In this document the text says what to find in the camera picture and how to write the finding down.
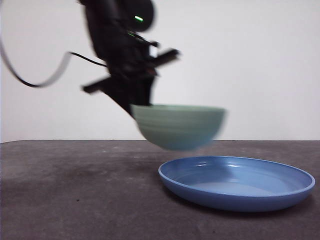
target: white wall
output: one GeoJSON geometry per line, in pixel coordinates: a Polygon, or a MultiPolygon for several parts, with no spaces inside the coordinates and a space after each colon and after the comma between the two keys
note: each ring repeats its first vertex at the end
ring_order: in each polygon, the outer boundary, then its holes
{"type": "MultiPolygon", "coordinates": [[[[158,18],[142,35],[183,53],[160,69],[154,103],[225,107],[220,139],[320,140],[319,0],[154,2],[158,18]]],[[[1,15],[7,53],[32,83],[65,51],[94,58],[75,0],[6,0],[1,15]]],[[[2,142],[143,139],[108,96],[81,91],[103,68],[73,57],[60,81],[34,89],[1,67],[2,142]]]]}

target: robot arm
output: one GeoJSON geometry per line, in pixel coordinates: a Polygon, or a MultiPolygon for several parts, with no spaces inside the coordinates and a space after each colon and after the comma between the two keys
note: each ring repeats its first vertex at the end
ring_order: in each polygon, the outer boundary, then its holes
{"type": "Polygon", "coordinates": [[[87,93],[102,91],[130,115],[130,104],[150,105],[156,67],[177,58],[172,49],[150,56],[149,42],[136,32],[147,30],[154,17],[151,0],[80,0],[94,51],[106,62],[110,77],[83,87],[87,93]]]}

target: gray table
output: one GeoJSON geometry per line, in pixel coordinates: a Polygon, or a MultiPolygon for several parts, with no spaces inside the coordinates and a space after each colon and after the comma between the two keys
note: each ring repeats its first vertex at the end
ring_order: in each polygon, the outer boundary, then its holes
{"type": "Polygon", "coordinates": [[[296,166],[320,179],[320,141],[217,141],[191,152],[146,141],[1,144],[3,240],[316,240],[317,185],[280,211],[235,213],[187,202],[163,187],[160,164],[225,155],[296,166]]]}

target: blue dish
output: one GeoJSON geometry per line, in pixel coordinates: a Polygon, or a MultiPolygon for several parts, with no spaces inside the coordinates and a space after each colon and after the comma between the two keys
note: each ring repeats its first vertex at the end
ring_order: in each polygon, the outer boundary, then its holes
{"type": "Polygon", "coordinates": [[[268,212],[304,200],[315,185],[309,173],[273,161],[199,156],[162,164],[164,185],[190,202],[227,211],[268,212]]]}

